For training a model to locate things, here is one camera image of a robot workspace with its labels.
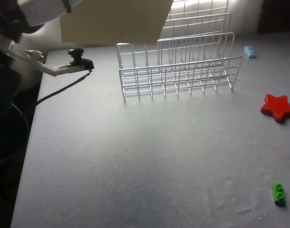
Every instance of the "beige board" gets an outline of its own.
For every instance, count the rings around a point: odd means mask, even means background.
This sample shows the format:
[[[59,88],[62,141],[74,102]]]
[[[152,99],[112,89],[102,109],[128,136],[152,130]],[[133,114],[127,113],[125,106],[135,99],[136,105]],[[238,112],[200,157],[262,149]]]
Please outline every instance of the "beige board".
[[[155,43],[173,0],[84,0],[61,16],[63,42]]]

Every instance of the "wire rack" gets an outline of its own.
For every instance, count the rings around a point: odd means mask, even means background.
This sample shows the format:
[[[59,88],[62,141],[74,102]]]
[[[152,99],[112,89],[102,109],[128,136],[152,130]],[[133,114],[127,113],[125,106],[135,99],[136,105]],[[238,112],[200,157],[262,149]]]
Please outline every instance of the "wire rack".
[[[203,0],[191,1],[174,1],[183,7],[170,11],[156,45],[117,45],[124,101],[127,95],[140,98],[142,93],[192,94],[195,88],[205,92],[207,87],[217,91],[220,85],[233,90],[242,57],[232,57],[235,35],[228,32],[228,1],[221,1],[223,7],[213,0],[204,5]]]

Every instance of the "metal wire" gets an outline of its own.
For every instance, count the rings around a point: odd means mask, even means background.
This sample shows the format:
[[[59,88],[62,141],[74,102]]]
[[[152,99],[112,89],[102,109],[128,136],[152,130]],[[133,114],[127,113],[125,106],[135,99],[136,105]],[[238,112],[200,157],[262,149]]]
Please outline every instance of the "metal wire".
[[[123,98],[127,95],[220,85],[233,90],[242,57],[232,57],[234,33],[228,32],[231,15],[224,6],[201,0],[176,0],[183,4],[173,9],[165,21],[156,46],[118,44],[119,75]]]

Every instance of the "star-shaped toy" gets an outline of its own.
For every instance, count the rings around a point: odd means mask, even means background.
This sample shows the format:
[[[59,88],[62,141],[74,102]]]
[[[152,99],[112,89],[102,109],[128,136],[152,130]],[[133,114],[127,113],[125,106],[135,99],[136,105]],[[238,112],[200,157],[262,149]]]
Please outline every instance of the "star-shaped toy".
[[[260,111],[265,115],[271,115],[276,122],[281,123],[285,118],[290,117],[290,105],[287,96],[275,97],[267,94],[264,102],[265,104]]]

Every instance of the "green toy block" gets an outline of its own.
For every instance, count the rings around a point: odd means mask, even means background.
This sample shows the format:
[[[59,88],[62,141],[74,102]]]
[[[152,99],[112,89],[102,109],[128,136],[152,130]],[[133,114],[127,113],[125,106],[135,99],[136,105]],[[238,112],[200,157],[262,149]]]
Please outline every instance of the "green toy block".
[[[277,206],[285,206],[286,200],[284,198],[284,191],[281,183],[272,184],[272,192],[274,197],[274,202]]]

